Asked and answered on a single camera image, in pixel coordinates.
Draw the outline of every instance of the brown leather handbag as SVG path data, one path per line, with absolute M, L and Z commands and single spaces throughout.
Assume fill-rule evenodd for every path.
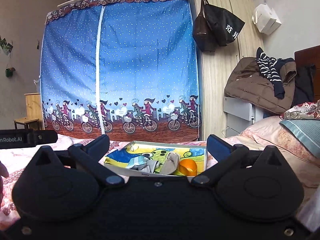
M 204 0 L 201 0 L 201 9 L 193 23 L 192 37 L 202 52 L 214 52 L 218 46 L 207 20 L 204 18 Z

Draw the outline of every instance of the wooden stool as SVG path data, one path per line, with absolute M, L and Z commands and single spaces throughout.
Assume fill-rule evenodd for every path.
M 40 130 L 38 118 L 31 119 L 29 117 L 24 117 L 24 118 L 20 118 L 20 119 L 15 119 L 13 121 L 14 121 L 14 128 L 15 129 L 17 129 L 17 124 L 24 125 L 25 129 L 29 129 L 29 124 L 36 124 L 38 127 L 38 130 Z

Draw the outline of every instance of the white paper bag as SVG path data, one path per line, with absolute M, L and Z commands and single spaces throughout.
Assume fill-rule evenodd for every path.
M 276 12 L 266 4 L 260 4 L 255 8 L 252 20 L 259 32 L 267 35 L 273 33 L 281 25 Z

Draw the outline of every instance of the puffer jacket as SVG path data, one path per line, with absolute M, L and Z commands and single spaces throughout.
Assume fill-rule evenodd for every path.
M 290 109 L 294 95 L 296 63 L 288 62 L 280 69 L 280 78 L 285 90 L 284 99 L 276 98 L 271 82 L 259 73 L 254 57 L 242 58 L 231 73 L 225 87 L 225 95 L 240 98 L 275 114 Z

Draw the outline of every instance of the wooden wardrobe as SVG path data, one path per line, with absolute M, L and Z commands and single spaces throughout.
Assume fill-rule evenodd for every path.
M 202 126 L 200 139 L 210 134 L 225 137 L 227 116 L 223 112 L 224 88 L 228 78 L 242 57 L 256 57 L 258 47 L 263 49 L 262 36 L 252 21 L 253 0 L 208 0 L 212 5 L 232 12 L 245 22 L 238 38 L 226 47 L 217 47 L 213 53 L 202 53 L 197 48 L 199 98 Z M 201 0 L 190 1 L 193 21 L 200 12 Z

